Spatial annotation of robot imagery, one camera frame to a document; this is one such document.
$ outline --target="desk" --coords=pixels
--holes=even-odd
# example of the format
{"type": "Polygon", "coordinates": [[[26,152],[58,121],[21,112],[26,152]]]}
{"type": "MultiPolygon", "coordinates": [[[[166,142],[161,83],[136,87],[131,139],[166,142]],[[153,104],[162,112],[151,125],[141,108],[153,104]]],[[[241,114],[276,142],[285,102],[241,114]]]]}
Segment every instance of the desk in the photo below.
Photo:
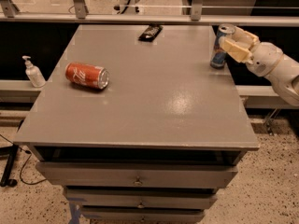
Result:
{"type": "Polygon", "coordinates": [[[209,66],[208,26],[81,25],[21,126],[36,168],[85,217],[197,222],[258,142],[230,72],[209,66]],[[70,62],[104,66],[103,91],[70,62]]]}

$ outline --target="gray table surface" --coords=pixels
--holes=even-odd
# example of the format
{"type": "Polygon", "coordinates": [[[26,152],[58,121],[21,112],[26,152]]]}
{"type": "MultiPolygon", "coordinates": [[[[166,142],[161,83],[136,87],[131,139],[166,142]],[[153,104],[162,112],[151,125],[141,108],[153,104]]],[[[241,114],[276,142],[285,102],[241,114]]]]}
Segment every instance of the gray table surface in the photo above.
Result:
{"type": "Polygon", "coordinates": [[[19,145],[254,150],[256,136],[227,68],[209,66],[208,26],[80,25],[14,141],[19,145]],[[64,76],[71,62],[104,66],[95,91],[64,76]]]}

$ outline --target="pump bottle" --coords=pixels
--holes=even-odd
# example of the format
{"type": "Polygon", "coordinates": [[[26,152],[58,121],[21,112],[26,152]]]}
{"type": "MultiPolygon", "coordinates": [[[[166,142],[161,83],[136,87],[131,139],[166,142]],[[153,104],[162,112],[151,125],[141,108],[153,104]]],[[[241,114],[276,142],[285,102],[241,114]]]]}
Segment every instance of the pump bottle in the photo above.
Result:
{"type": "Polygon", "coordinates": [[[31,83],[34,87],[42,87],[46,84],[46,80],[41,74],[39,68],[35,65],[33,65],[29,59],[31,59],[30,56],[22,56],[22,58],[25,60],[26,64],[26,75],[29,77],[31,83]]]}

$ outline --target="coca-cola can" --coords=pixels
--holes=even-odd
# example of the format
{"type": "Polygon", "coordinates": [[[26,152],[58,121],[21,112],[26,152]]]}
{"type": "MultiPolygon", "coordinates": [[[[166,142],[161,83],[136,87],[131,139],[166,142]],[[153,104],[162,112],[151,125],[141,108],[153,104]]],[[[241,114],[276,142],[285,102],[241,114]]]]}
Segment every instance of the coca-cola can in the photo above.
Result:
{"type": "Polygon", "coordinates": [[[70,63],[65,68],[65,76],[71,82],[100,90],[109,82],[106,68],[86,63],[70,63]]]}

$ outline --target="terrazzo floor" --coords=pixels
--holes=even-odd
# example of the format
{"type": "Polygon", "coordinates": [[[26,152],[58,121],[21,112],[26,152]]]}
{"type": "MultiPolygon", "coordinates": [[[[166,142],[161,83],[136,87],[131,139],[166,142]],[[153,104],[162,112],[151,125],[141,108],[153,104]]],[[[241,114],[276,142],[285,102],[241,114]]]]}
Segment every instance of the terrazzo floor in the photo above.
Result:
{"type": "MultiPolygon", "coordinates": [[[[19,121],[26,111],[0,110],[0,134],[13,140],[19,121]]],[[[239,173],[227,187],[218,192],[219,199],[206,211],[201,224],[299,224],[299,141],[288,117],[273,122],[274,136],[263,126],[263,116],[249,115],[260,149],[249,152],[238,164],[239,173]]],[[[0,140],[0,146],[9,146],[0,140]]],[[[35,186],[20,181],[21,167],[28,154],[18,152],[11,178],[18,180],[15,188],[0,188],[1,224],[65,224],[70,220],[68,202],[61,187],[48,181],[35,186]]],[[[0,160],[0,175],[6,164],[0,160]]],[[[43,176],[35,169],[36,158],[26,165],[22,177],[36,182],[43,176]]],[[[80,218],[80,223],[135,224],[104,222],[80,218]]]]}

